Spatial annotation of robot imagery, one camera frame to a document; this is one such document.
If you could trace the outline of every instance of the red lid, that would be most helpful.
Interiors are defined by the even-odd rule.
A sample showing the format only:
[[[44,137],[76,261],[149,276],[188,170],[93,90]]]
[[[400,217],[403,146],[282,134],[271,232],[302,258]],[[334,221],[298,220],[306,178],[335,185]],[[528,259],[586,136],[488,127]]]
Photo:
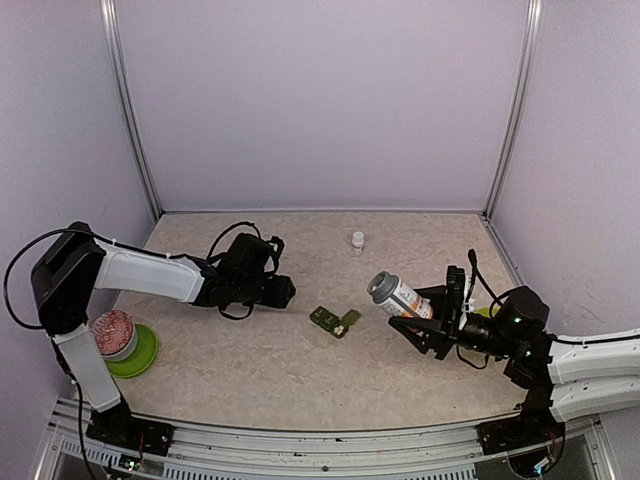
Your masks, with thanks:
[[[114,355],[126,347],[133,337],[133,321],[122,310],[103,313],[91,326],[102,355]]]

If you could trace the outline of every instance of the white wall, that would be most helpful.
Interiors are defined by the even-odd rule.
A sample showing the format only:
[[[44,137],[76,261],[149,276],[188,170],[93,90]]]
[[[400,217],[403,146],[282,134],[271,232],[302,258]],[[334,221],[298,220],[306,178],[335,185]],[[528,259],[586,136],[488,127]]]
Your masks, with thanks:
[[[118,1],[165,210],[480,211],[527,1]]]
[[[2,0],[0,12],[0,271],[29,240],[76,219],[140,243],[152,221],[117,103],[99,2]],[[27,256],[12,278],[13,303],[30,323],[37,323],[28,281],[36,258]],[[92,312],[108,302],[102,297]],[[1,478],[29,478],[55,400],[67,390],[45,334],[17,327],[3,303]]]
[[[531,88],[495,224],[549,326],[640,325],[640,2],[546,0]],[[640,409],[603,416],[640,478]]]

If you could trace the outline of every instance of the green plate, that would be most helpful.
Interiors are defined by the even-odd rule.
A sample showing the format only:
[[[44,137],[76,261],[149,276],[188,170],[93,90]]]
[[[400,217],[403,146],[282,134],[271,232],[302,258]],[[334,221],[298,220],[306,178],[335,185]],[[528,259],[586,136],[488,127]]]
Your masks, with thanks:
[[[132,378],[145,372],[158,355],[158,337],[146,325],[136,325],[138,345],[129,357],[121,362],[106,362],[107,368],[116,378]]]

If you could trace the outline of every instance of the floor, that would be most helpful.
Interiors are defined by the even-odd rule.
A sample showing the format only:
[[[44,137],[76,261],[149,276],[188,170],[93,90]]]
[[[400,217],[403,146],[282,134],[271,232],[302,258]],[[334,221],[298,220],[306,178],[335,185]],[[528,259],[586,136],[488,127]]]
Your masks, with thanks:
[[[451,423],[513,411],[525,391],[504,363],[476,371],[455,354],[421,355],[387,325],[366,292],[380,270],[414,288],[442,284],[447,265],[467,268],[475,248],[496,292],[512,286],[475,215],[420,213],[242,213],[165,215],[147,247],[204,257],[240,220],[286,244],[280,272],[297,295],[285,311],[257,308],[225,320],[217,310],[123,292],[116,308],[152,327],[160,351],[152,368],[118,385],[137,412],[216,425],[286,430],[370,430]],[[365,233],[361,256],[351,234]],[[234,235],[220,244],[226,248]],[[488,305],[481,287],[474,295]],[[319,305],[363,317],[342,339],[309,320]],[[482,357],[468,352],[476,362]]]

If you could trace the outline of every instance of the bottle cap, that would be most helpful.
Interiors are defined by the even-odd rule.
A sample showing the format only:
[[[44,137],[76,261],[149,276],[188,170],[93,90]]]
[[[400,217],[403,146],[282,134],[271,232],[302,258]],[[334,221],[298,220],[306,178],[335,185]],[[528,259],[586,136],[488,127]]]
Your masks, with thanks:
[[[361,247],[364,245],[364,233],[362,232],[353,232],[353,236],[351,237],[351,245],[354,247]]]

